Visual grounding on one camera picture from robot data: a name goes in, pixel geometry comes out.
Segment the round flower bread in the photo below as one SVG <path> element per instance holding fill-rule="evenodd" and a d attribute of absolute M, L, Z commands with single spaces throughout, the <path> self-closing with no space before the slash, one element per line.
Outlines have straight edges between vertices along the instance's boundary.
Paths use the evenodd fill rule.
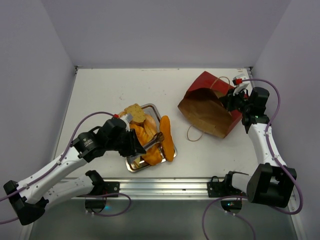
<path fill-rule="evenodd" d="M 118 114 L 119 118 L 122 119 L 122 120 L 126 120 L 128 122 L 130 122 L 132 120 L 132 115 L 127 112 L 127 111 L 122 111 Z"/>

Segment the metal tongs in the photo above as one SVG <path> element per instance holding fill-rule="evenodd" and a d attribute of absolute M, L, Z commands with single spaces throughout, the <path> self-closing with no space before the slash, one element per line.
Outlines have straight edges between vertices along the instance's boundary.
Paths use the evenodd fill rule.
<path fill-rule="evenodd" d="M 154 135 L 154 137 L 149 141 L 147 142 L 145 145 L 143 145 L 143 148 L 146 150 L 146 152 L 151 149 L 153 146 L 155 146 L 156 144 L 159 144 L 161 143 L 162 141 L 164 140 L 164 135 L 162 132 L 158 132 Z M 127 157 L 126 160 L 129 164 L 132 164 L 133 161 L 142 156 L 142 155 L 145 155 L 145 154 L 140 154 L 140 155 L 135 155 L 135 156 L 130 156 L 130 157 Z"/>

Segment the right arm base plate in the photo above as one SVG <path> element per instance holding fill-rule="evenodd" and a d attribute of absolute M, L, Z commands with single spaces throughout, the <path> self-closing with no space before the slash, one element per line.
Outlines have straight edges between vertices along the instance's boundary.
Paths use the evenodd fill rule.
<path fill-rule="evenodd" d="M 206 183 L 207 194 L 209 198 L 221 198 L 227 196 L 239 196 L 241 191 L 232 187 L 230 178 L 219 178 L 214 175 L 210 181 Z"/>

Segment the long bread loaf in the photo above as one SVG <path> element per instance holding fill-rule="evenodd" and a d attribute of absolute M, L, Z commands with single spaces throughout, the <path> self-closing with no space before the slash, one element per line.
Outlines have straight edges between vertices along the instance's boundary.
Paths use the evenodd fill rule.
<path fill-rule="evenodd" d="M 156 122 L 155 122 L 154 118 L 149 114 L 145 114 L 145 120 L 143 122 L 143 128 L 144 128 L 144 131 L 145 131 L 145 133 L 147 135 L 147 139 L 149 141 L 158 132 L 157 131 Z"/>

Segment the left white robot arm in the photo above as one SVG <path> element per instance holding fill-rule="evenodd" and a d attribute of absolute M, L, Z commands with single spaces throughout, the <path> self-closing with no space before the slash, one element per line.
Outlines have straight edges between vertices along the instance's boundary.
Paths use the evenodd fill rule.
<path fill-rule="evenodd" d="M 104 192 L 104 180 L 95 170 L 81 177 L 60 183 L 67 175 L 99 158 L 107 151 L 122 157 L 146 153 L 129 123 L 120 118 L 108 119 L 78 137 L 72 137 L 66 150 L 41 170 L 19 182 L 10 180 L 3 188 L 21 225 L 38 220 L 49 207 L 78 196 L 99 196 Z"/>

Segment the speckled bread slice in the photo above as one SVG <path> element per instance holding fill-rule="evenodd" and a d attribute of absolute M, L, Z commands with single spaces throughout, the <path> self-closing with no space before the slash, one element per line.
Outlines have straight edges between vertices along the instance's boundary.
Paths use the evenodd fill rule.
<path fill-rule="evenodd" d="M 132 122 L 141 124 L 146 120 L 145 112 L 137 103 L 132 104 L 124 109 L 127 114 L 131 114 Z"/>

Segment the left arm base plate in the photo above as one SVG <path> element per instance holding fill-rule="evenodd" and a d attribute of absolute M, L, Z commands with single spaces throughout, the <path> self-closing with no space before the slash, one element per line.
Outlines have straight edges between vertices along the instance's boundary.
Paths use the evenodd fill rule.
<path fill-rule="evenodd" d="M 101 198 L 102 195 L 117 194 L 120 191 L 119 181 L 103 181 L 93 187 L 93 189 L 87 194 L 90 197 Z"/>

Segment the red paper bag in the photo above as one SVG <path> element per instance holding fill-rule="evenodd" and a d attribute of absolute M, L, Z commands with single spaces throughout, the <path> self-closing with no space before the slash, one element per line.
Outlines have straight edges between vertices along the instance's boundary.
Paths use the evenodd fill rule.
<path fill-rule="evenodd" d="M 238 110 L 228 111 L 220 101 L 229 90 L 235 88 L 232 83 L 223 81 L 223 78 L 204 71 L 177 105 L 192 126 L 221 139 L 242 120 L 242 114 Z"/>

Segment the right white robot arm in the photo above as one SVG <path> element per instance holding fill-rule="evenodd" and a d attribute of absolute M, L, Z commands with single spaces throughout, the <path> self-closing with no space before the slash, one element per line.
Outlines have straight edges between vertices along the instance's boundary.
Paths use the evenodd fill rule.
<path fill-rule="evenodd" d="M 246 194 L 251 203 L 285 208 L 290 200 L 296 170 L 287 167 L 282 160 L 268 126 L 265 114 L 269 91 L 254 87 L 251 92 L 232 88 L 220 100 L 229 111 L 237 110 L 242 115 L 242 125 L 248 134 L 256 154 L 257 168 L 252 174 L 230 171 L 223 183 L 223 192 L 235 196 L 239 191 Z"/>

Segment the yellow triangular sandwich bread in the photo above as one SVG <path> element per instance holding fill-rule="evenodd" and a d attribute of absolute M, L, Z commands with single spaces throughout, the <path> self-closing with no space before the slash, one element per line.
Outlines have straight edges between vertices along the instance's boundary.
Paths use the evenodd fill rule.
<path fill-rule="evenodd" d="M 144 159 L 141 156 L 139 156 L 132 163 L 136 169 L 139 169 L 142 167 L 143 162 Z"/>

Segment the orange bread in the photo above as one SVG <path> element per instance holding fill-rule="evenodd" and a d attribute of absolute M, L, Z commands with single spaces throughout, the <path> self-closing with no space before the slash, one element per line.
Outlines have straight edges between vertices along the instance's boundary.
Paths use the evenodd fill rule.
<path fill-rule="evenodd" d="M 171 135 L 171 123 L 167 115 L 164 115 L 159 122 L 159 130 L 162 132 L 164 140 L 161 142 L 165 159 L 169 162 L 174 160 L 174 142 Z"/>

